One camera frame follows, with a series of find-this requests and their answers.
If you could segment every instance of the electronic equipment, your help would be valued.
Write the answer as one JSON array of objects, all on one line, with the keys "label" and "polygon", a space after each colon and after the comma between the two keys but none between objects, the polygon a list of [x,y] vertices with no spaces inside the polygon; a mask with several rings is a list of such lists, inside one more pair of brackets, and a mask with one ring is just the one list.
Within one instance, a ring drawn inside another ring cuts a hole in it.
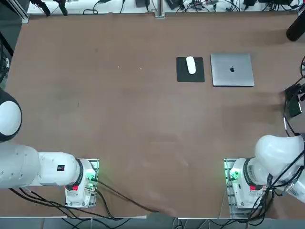
[{"label": "electronic equipment", "polygon": [[218,0],[205,0],[203,1],[203,4],[205,5],[215,5],[218,3]]},{"label": "electronic equipment", "polygon": [[187,64],[187,70],[189,71],[189,74],[193,75],[196,73],[196,65],[195,60],[192,56],[188,56],[186,58],[186,64]]},{"label": "electronic equipment", "polygon": [[303,34],[305,32],[305,4],[303,3],[300,8],[297,10],[298,17],[296,20],[291,24],[291,26],[286,31],[286,36],[292,42],[297,41],[299,38],[302,37],[304,39]]},{"label": "electronic equipment", "polygon": [[201,0],[192,0],[190,6],[191,6],[191,8],[196,9],[196,10],[202,10],[203,3],[201,2]]},{"label": "electronic equipment", "polygon": [[150,0],[135,0],[136,7],[148,7]]},{"label": "electronic equipment", "polygon": [[[64,16],[67,16],[68,15],[68,11],[65,7],[65,4],[66,4],[66,0],[53,0],[55,2],[58,3],[58,7],[60,8],[62,14]],[[39,8],[42,9],[42,11],[44,12],[44,14],[49,17],[51,15],[50,13],[50,10],[48,8],[48,6],[46,5],[45,2],[41,1],[41,0],[30,0],[30,2],[34,5],[37,5]]]},{"label": "electronic equipment", "polygon": [[246,6],[244,10],[246,10],[249,6],[254,6],[256,0],[244,0],[244,5]]},{"label": "electronic equipment", "polygon": [[274,5],[284,5],[284,6],[290,6],[291,2],[293,0],[258,0],[258,2],[260,3],[270,3],[270,4],[274,4]]},{"label": "electronic equipment", "polygon": [[248,53],[212,53],[211,69],[214,86],[254,86]]},{"label": "electronic equipment", "polygon": [[182,0],[165,0],[171,10],[183,5]]}]

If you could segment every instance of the small sticker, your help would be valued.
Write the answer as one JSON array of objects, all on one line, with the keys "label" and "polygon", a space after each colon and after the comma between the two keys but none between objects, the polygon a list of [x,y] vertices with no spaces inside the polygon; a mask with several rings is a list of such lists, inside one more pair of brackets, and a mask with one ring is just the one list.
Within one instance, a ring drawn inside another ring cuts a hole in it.
[{"label": "small sticker", "polygon": [[65,171],[65,165],[58,165],[57,171]]}]

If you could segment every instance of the black cylinder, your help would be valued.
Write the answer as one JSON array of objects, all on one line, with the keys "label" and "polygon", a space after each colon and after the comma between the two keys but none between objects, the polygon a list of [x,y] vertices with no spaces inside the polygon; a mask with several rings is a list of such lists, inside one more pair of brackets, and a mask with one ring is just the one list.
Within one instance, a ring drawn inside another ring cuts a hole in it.
[{"label": "black cylinder", "polygon": [[297,41],[305,32],[305,12],[303,11],[286,31],[286,36],[292,42]]}]

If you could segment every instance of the metal bracket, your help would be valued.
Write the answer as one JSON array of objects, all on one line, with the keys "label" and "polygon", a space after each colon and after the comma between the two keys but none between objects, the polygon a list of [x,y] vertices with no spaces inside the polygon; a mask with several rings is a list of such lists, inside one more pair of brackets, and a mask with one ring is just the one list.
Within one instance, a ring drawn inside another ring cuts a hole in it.
[{"label": "metal bracket", "polygon": [[238,158],[225,158],[224,159],[224,174],[225,183],[227,186],[227,196],[230,209],[230,215],[233,219],[247,219],[249,214],[249,209],[238,208],[235,200],[234,190],[231,181],[229,180],[229,172],[234,165],[234,162]]},{"label": "metal bracket", "polygon": [[14,9],[15,13],[21,17],[22,24],[28,23],[29,15],[17,0],[7,0],[7,3]]},{"label": "metal bracket", "polygon": [[[91,165],[92,165],[92,167],[93,167],[93,169],[95,170],[95,173],[96,173],[95,179],[98,179],[99,178],[100,160],[99,159],[86,159],[86,160],[88,160],[91,163]],[[97,184],[98,184],[98,182],[95,182],[93,184],[94,189],[97,189]],[[90,205],[90,207],[96,206],[96,193],[91,194],[89,205]]]},{"label": "metal bracket", "polygon": [[157,11],[156,11],[155,17],[158,19],[165,18],[165,14],[163,12],[163,0],[158,0],[158,6],[157,6]]}]

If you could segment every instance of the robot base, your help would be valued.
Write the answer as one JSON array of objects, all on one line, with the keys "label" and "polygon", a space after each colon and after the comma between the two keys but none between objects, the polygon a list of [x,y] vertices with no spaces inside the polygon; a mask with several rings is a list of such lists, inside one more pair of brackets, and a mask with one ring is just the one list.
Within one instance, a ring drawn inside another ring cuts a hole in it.
[{"label": "robot base", "polygon": [[245,158],[224,159],[226,188],[232,218],[247,218],[249,209],[263,194],[263,189],[254,190],[247,184],[243,170],[245,161]]},{"label": "robot base", "polygon": [[98,179],[99,159],[80,158],[84,171],[80,185],[73,187],[73,190],[65,188],[65,205],[72,208],[91,208],[96,206],[97,182],[91,181],[92,178]]}]

